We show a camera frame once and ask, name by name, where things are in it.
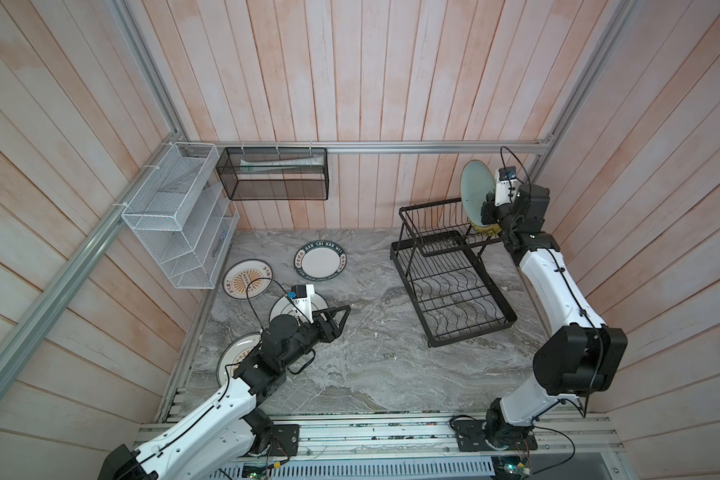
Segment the mint green flower plate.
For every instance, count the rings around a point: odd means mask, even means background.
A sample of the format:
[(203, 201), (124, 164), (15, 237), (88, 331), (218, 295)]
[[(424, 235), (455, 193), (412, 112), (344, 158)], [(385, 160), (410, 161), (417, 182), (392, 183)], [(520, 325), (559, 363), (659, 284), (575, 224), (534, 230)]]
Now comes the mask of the mint green flower plate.
[(461, 174), (461, 201), (469, 221), (481, 223), (481, 207), (487, 194), (494, 194), (495, 180), (488, 167), (480, 160), (468, 162)]

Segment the yellow woven round plate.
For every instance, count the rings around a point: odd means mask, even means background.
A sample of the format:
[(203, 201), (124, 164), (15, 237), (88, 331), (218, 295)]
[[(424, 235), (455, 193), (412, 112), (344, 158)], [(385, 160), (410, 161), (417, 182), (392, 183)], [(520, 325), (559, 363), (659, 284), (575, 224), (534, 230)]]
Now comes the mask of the yellow woven round plate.
[(475, 230), (477, 234), (480, 235), (486, 235), (489, 237), (498, 237), (501, 234), (501, 227), (497, 223), (489, 224), (489, 225), (479, 225), (475, 222), (469, 221), (471, 227)]

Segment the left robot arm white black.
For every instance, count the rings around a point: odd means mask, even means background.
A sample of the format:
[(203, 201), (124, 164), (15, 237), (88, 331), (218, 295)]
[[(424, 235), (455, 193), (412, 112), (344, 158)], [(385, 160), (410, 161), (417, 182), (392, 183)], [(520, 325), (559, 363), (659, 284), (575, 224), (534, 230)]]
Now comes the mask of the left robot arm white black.
[(259, 409), (301, 357), (341, 336), (348, 305), (319, 310), (301, 322), (279, 315), (232, 376), (203, 404), (164, 433), (105, 458), (100, 479), (200, 479), (228, 461), (269, 447), (273, 423)]

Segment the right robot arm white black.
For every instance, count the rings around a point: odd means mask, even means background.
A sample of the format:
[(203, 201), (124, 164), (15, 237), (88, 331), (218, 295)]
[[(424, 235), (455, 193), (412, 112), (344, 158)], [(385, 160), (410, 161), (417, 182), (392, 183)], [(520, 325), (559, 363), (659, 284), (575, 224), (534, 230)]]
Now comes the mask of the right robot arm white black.
[(481, 208), (482, 221), (499, 226), (505, 248), (535, 291), (552, 330), (534, 355), (532, 376), (495, 399), (486, 414), (486, 441), (497, 450), (523, 442), (535, 421), (560, 403), (586, 409), (591, 394), (610, 387), (628, 345), (624, 331), (608, 326), (587, 302), (558, 243), (543, 231), (548, 203), (548, 189), (504, 180)]

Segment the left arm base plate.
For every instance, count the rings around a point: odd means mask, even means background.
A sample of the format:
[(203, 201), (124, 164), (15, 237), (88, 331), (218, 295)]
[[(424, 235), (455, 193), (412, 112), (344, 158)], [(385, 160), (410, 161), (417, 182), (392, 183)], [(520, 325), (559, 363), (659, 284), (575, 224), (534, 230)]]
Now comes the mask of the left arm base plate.
[(300, 426), (295, 423), (265, 427), (254, 437), (251, 456), (277, 455), (290, 458), (298, 452)]

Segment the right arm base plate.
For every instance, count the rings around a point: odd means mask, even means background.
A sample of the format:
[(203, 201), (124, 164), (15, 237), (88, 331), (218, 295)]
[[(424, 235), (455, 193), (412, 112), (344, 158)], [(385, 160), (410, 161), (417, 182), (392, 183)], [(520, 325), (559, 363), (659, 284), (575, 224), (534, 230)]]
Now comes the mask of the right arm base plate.
[(538, 449), (538, 443), (532, 431), (514, 440), (508, 440), (506, 444), (499, 440), (491, 442), (485, 432), (486, 422), (476, 420), (468, 415), (457, 415), (448, 421), (453, 431), (457, 447), (460, 452), (501, 452), (509, 450), (534, 451)]

